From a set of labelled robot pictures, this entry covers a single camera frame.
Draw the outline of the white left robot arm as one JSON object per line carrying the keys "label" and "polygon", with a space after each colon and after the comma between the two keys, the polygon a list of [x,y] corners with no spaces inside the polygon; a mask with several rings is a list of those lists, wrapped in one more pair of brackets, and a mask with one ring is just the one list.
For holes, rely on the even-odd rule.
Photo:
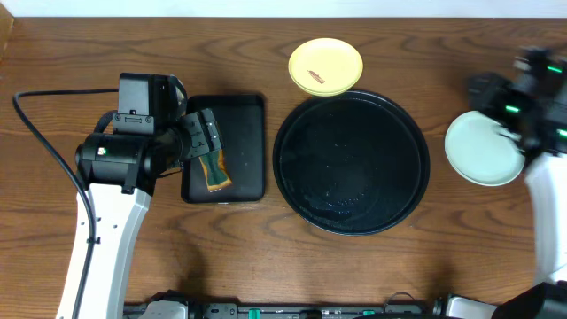
{"label": "white left robot arm", "polygon": [[157,179],[221,148],[210,109],[160,129],[151,116],[109,112],[99,120],[75,153],[77,224],[59,318],[122,317],[137,234]]}

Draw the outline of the yellow plate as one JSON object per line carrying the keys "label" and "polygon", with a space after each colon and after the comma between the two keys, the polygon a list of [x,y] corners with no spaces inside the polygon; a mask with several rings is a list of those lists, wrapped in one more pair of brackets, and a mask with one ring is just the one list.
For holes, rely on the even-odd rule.
{"label": "yellow plate", "polygon": [[348,91],[360,79],[363,60],[347,42],[317,38],[293,51],[288,71],[294,83],[306,93],[332,97]]}

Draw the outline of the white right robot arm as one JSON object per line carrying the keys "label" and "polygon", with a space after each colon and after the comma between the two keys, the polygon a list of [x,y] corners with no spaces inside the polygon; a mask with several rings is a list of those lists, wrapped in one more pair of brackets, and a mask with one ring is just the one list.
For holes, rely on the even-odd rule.
{"label": "white right robot arm", "polygon": [[566,74],[556,67],[510,81],[481,74],[468,83],[471,110],[449,127],[445,150],[471,182],[500,186],[519,174],[530,192],[536,252],[535,285],[500,306],[447,299],[453,318],[566,316]]}

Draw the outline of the green and orange sponge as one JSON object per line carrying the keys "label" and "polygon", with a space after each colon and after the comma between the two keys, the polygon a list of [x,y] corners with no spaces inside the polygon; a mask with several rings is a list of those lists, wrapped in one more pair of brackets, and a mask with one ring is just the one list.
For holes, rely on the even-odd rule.
{"label": "green and orange sponge", "polygon": [[219,191],[232,184],[226,168],[223,150],[203,155],[199,158],[199,161],[204,171],[206,188],[209,192]]}

